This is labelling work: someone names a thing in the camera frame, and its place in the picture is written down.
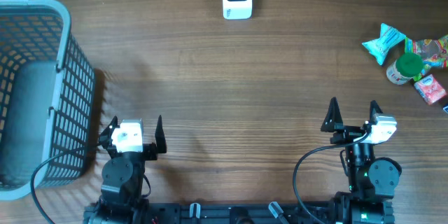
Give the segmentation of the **mint wet wipes pack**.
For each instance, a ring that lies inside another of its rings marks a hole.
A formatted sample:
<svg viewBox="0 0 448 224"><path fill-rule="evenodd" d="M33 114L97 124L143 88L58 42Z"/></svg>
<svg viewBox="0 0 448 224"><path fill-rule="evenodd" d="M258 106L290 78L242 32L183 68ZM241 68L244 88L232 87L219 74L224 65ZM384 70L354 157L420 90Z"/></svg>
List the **mint wet wipes pack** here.
<svg viewBox="0 0 448 224"><path fill-rule="evenodd" d="M378 65L382 66L389 50L405 39L404 33L386 23L381 23L379 38L362 42L362 46L376 59Z"/></svg>

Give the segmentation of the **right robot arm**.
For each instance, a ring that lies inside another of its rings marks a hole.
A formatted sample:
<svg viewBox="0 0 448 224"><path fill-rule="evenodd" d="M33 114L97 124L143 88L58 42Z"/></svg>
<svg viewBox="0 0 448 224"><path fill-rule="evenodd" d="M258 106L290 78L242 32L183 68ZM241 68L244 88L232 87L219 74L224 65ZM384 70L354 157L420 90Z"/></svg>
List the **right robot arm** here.
<svg viewBox="0 0 448 224"><path fill-rule="evenodd" d="M328 205L330 223L393 223L391 199L402 167L389 157L376 157L374 147L388 141L397 121L370 102L370 119L363 125L343 123L337 99L330 100L322 132L331 132L332 147L342 147L339 158L349 180L349 192L337 192Z"/></svg>

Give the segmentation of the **green lid plastic jar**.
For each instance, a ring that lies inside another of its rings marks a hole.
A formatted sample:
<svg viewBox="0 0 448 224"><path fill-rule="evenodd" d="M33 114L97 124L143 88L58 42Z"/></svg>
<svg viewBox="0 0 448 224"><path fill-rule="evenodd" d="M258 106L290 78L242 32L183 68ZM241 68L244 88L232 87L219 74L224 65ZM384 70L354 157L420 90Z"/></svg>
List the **green lid plastic jar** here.
<svg viewBox="0 0 448 224"><path fill-rule="evenodd" d="M386 77L396 85L403 85L418 75L424 67L423 60L417 54L406 52L386 70Z"/></svg>

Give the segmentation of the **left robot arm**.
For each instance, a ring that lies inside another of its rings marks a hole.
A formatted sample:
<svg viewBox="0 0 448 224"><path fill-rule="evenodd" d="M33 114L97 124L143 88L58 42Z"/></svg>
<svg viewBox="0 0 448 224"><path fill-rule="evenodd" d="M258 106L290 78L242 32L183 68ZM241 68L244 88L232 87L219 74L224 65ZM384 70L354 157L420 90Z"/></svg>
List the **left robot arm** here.
<svg viewBox="0 0 448 224"><path fill-rule="evenodd" d="M99 135L99 144L110 160L102 168L101 195L98 201L85 207L83 222L93 223L159 223L150 212L148 196L142 193L146 162L157 160L167 152L162 118L157 119L155 142L144 143L141 119L122 120L116 117Z"/></svg>

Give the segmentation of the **green Haribo candy bag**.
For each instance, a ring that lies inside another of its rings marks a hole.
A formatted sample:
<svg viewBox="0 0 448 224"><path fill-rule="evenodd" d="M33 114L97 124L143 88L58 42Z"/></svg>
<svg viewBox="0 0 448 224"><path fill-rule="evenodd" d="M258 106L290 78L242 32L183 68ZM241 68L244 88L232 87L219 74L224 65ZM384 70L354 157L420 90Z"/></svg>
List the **green Haribo candy bag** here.
<svg viewBox="0 0 448 224"><path fill-rule="evenodd" d="M423 39L413 41L405 39L405 52L419 55L423 61L423 69L413 77L414 81L419 81L432 68L447 67L447 35L439 39Z"/></svg>

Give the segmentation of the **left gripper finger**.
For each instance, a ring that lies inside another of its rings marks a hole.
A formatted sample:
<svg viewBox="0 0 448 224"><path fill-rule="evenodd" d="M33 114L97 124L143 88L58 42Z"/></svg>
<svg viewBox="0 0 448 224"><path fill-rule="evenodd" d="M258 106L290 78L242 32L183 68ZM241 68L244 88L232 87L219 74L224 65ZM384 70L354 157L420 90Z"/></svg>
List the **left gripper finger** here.
<svg viewBox="0 0 448 224"><path fill-rule="evenodd" d="M107 151L111 158L115 158L118 154L116 147L112 144L112 133L118 126L118 118L114 116L109 125L99 135L98 142L104 150Z"/></svg>
<svg viewBox="0 0 448 224"><path fill-rule="evenodd" d="M155 129L155 142L157 145L158 153L166 153L167 152L167 142L165 139L165 133L162 126L162 116L159 115L157 119L157 125Z"/></svg>

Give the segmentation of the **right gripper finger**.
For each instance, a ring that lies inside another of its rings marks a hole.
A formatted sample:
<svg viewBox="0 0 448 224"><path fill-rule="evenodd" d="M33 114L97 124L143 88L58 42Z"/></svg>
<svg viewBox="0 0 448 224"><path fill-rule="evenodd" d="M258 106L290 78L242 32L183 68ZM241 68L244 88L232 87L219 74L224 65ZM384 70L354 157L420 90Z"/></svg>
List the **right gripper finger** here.
<svg viewBox="0 0 448 224"><path fill-rule="evenodd" d="M383 111L379 107L378 103L375 100L370 102L370 119L371 123L377 123L379 121L379 117L383 115Z"/></svg>
<svg viewBox="0 0 448 224"><path fill-rule="evenodd" d="M330 100L328 112L321 126L322 132L340 132L344 129L343 119L340 113L337 98Z"/></svg>

